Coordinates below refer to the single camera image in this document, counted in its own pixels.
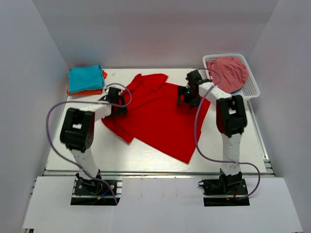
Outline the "red t-shirt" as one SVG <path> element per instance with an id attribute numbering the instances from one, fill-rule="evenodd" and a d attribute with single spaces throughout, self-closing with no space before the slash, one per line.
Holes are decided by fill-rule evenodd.
<path id="1" fill-rule="evenodd" d="M 165 74 L 137 74 L 123 91 L 129 103 L 127 113 L 108 116 L 102 123 L 126 143 L 138 139 L 158 151 L 184 163 L 189 163 L 196 149 L 195 138 L 210 103 L 191 108 L 177 104 L 178 86 L 167 82 Z"/>

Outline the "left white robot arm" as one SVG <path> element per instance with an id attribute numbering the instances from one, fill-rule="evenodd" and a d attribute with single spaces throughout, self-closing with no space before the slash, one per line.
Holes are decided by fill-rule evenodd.
<path id="1" fill-rule="evenodd" d="M 96 166 L 91 145 L 94 141 L 95 122 L 109 116 L 127 113 L 121 89 L 109 87 L 96 103 L 83 108 L 69 108 L 60 132 L 60 141 L 73 155 L 79 167 L 79 176 L 88 179 L 86 188 L 93 194 L 102 190 L 100 170 Z"/>

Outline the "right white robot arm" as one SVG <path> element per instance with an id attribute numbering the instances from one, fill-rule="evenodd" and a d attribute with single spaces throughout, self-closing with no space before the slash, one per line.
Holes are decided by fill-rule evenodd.
<path id="1" fill-rule="evenodd" d="M 198 107 L 194 120 L 196 149 L 206 160 L 222 164 L 220 172 L 225 178 L 219 181 L 219 187 L 224 193 L 232 193 L 237 188 L 237 182 L 234 178 L 242 177 L 240 143 L 244 128 L 247 126 L 243 97 L 241 95 L 231 95 L 220 89 L 212 80 L 203 79 L 198 69 L 188 73 L 186 80 L 186 86 L 178 87 L 177 104 L 180 105 L 184 102 L 191 107 Z M 205 100 L 208 100 L 216 107 L 216 126 L 223 142 L 222 160 L 208 158 L 199 149 L 197 123 Z"/>

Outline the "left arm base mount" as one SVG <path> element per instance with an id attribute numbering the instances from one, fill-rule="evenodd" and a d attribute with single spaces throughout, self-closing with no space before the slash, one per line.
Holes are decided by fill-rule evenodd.
<path id="1" fill-rule="evenodd" d="M 121 199 L 120 181 L 106 182 L 88 180 L 76 173 L 71 206 L 117 206 Z"/>

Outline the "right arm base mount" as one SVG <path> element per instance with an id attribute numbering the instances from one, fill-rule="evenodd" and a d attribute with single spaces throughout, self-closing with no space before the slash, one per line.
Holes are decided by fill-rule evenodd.
<path id="1" fill-rule="evenodd" d="M 198 182 L 203 189 L 205 207 L 249 206 L 248 189 L 242 173 L 226 176 L 221 172 L 218 179 L 205 179 Z"/>

